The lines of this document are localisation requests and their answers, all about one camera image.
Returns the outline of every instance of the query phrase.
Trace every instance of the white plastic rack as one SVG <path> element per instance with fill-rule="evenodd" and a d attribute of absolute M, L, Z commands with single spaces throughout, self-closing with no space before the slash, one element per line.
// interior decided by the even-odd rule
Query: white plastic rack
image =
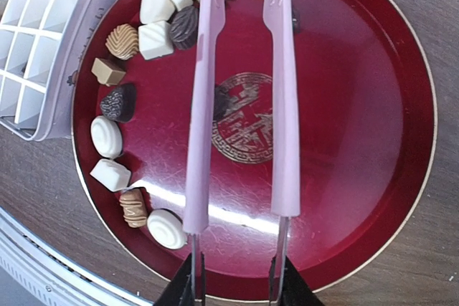
<path fill-rule="evenodd" d="M 67 79 L 90 29 L 114 2 L 8 0 L 0 18 L 2 125 L 26 140 L 70 135 L 73 85 Z"/>

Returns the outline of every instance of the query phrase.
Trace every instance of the red tray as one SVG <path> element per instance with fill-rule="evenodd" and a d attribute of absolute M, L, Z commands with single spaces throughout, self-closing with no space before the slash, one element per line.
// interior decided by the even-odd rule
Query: red tray
<path fill-rule="evenodd" d="M 100 159 L 90 124 L 109 87 L 91 74 L 108 58 L 105 39 L 119 24 L 139 25 L 141 0 L 118 0 L 87 48 L 73 110 L 75 155 L 95 210 L 119 242 L 167 279 L 190 252 L 160 247 L 123 220 L 118 195 L 90 177 Z M 413 211 L 432 163 L 436 107 L 422 48 L 391 0 L 293 0 L 301 115 L 302 214 L 288 255 L 315 290 L 374 258 Z M 136 114 L 120 125 L 117 159 L 145 189 L 149 210 L 182 215 L 196 50 L 125 65 L 138 91 Z M 227 0 L 217 45 L 217 83 L 237 101 L 214 126 L 211 226 L 202 249 L 207 292 L 266 300 L 277 219 L 270 215 L 272 41 L 262 0 Z"/>

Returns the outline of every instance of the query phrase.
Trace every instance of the milk chocolate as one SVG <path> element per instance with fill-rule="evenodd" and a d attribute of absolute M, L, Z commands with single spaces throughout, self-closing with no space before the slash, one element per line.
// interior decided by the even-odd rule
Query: milk chocolate
<path fill-rule="evenodd" d="M 188 6 L 179 11 L 172 19 L 169 37 L 180 49 L 190 49 L 198 40 L 199 12 L 194 6 Z"/>
<path fill-rule="evenodd" d="M 109 52 L 121 60 L 129 60 L 138 53 L 138 33 L 129 24 L 116 27 L 105 43 Z"/>
<path fill-rule="evenodd" d="M 100 109 L 107 119 L 127 123 L 134 116 L 136 98 L 134 84 L 124 84 L 115 88 L 100 102 Z"/>
<path fill-rule="evenodd" d="M 124 219 L 129 227 L 137 229 L 146 225 L 147 212 L 142 192 L 139 189 L 132 189 L 122 193 L 120 205 L 123 207 Z"/>
<path fill-rule="evenodd" d="M 214 90 L 214 121 L 223 120 L 230 107 L 230 95 L 228 89 L 221 85 L 217 85 Z"/>
<path fill-rule="evenodd" d="M 91 72 L 97 77 L 100 84 L 107 86 L 118 85 L 126 74 L 113 62 L 99 58 L 94 60 Z"/>

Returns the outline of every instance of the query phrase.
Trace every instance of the gold emblem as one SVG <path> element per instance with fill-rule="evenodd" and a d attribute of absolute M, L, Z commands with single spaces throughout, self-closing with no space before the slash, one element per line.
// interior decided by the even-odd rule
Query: gold emblem
<path fill-rule="evenodd" d="M 273 159 L 272 80 L 261 73 L 241 73 L 222 84 L 229 107 L 214 122 L 212 144 L 239 163 L 258 164 Z"/>

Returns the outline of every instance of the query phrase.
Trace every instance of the table surface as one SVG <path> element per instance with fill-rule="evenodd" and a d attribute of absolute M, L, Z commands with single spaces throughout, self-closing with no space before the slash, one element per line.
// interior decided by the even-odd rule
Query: table surface
<path fill-rule="evenodd" d="M 395 1 L 432 68 L 435 162 L 406 227 L 370 265 L 319 293 L 328 306 L 459 305 L 459 0 Z M 78 264 L 132 293 L 158 297 L 166 283 L 118 245 L 87 200 L 70 140 L 25 143 L 0 128 L 0 161 L 1 207 Z"/>

